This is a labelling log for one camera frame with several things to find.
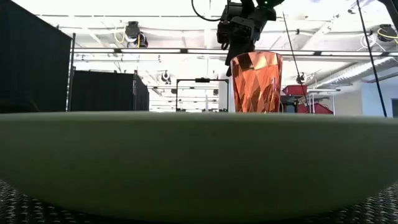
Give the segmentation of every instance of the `faceted copper cup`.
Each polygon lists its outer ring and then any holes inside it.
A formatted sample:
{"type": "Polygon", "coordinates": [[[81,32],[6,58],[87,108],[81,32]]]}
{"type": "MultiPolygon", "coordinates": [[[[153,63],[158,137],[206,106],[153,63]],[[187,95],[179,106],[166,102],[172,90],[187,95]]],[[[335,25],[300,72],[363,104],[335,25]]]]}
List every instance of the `faceted copper cup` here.
{"type": "Polygon", "coordinates": [[[251,52],[231,61],[236,112],[279,112],[282,56],[251,52]]]}

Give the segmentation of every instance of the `white wall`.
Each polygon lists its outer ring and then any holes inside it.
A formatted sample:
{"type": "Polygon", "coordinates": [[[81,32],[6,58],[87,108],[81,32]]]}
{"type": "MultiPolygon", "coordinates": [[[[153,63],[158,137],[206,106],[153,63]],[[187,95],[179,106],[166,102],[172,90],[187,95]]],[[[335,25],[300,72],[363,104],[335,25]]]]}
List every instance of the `white wall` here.
{"type": "MultiPolygon", "coordinates": [[[[387,115],[392,118],[392,99],[398,99],[398,82],[393,79],[382,81],[381,91],[387,115]]],[[[362,93],[363,115],[384,116],[376,84],[364,84],[362,93]]]]}
{"type": "MultiPolygon", "coordinates": [[[[333,110],[332,100],[321,102],[333,110]]],[[[335,114],[340,116],[362,116],[362,91],[355,90],[335,95],[335,114]]]]}

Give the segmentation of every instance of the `woven mat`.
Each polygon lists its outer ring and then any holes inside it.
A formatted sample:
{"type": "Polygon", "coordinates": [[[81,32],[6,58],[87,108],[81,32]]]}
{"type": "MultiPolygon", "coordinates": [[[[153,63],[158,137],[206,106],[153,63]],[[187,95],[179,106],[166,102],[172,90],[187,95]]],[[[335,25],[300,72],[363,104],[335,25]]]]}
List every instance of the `woven mat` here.
{"type": "MultiPolygon", "coordinates": [[[[68,211],[28,197],[0,181],[0,224],[3,223],[136,224],[146,222],[117,220],[68,211]]],[[[398,223],[398,184],[375,197],[342,210],[267,223],[398,223]]]]}

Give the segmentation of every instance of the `bowl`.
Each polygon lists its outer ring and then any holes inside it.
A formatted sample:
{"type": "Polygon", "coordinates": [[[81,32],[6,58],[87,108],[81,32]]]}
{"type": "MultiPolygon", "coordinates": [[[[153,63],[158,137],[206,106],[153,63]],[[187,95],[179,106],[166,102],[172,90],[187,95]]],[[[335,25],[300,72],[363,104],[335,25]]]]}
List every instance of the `bowl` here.
{"type": "Polygon", "coordinates": [[[0,115],[0,179],[67,209],[258,222],[356,203],[398,179],[398,122],[286,114],[0,115]]]}

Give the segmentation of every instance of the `black curtain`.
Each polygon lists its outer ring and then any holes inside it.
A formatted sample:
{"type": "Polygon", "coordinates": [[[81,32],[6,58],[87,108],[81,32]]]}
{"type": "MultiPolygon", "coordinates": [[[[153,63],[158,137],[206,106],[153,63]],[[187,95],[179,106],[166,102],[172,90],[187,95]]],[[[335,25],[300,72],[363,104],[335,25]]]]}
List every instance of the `black curtain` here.
{"type": "Polygon", "coordinates": [[[135,110],[149,111],[149,92],[148,87],[142,82],[138,75],[135,75],[135,110]]]}
{"type": "Polygon", "coordinates": [[[12,1],[0,0],[0,109],[23,104],[65,111],[70,44],[71,38],[58,29],[12,1]]]}
{"type": "Polygon", "coordinates": [[[132,111],[133,74],[75,71],[72,111],[132,111]]]}

